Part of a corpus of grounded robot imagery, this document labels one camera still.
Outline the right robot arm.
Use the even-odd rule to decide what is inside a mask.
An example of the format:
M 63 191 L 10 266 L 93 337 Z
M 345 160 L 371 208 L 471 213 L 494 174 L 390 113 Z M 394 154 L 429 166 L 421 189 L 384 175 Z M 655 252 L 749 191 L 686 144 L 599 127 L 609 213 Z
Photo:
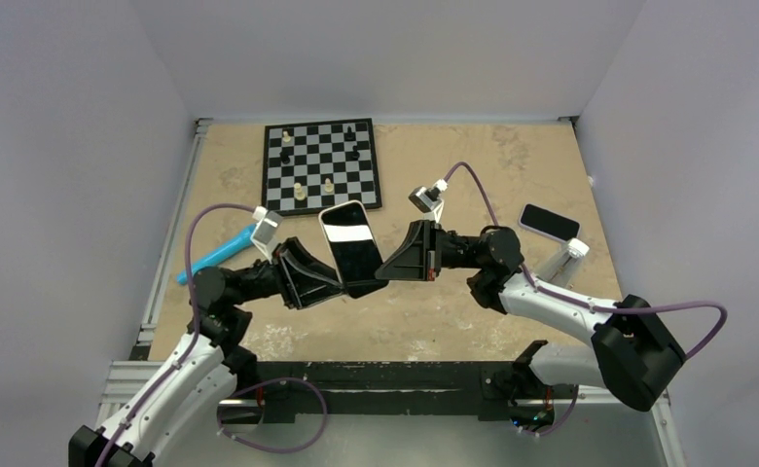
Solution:
M 589 298 L 533 277 L 510 228 L 487 226 L 479 235 L 467 236 L 434 221 L 412 222 L 376 277 L 433 281 L 442 269 L 473 270 L 466 283 L 480 307 L 540 322 L 582 343 L 545 343 L 530 352 L 513 371 L 513 382 L 524 395 L 557 384 L 596 386 L 627 407 L 647 412 L 688 359 L 641 298 Z

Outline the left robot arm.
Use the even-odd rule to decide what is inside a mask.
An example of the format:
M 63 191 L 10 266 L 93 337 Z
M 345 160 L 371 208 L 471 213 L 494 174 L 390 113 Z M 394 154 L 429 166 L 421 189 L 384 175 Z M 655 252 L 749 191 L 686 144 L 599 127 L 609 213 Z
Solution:
M 343 293 L 336 271 L 295 237 L 278 244 L 270 260 L 248 268 L 201 269 L 194 285 L 198 316 L 136 395 L 99 427 L 75 432 L 69 465 L 163 465 L 222 400 L 265 385 L 256 355 L 240 344 L 253 318 L 242 304 L 279 296 L 287 307 L 302 309 Z

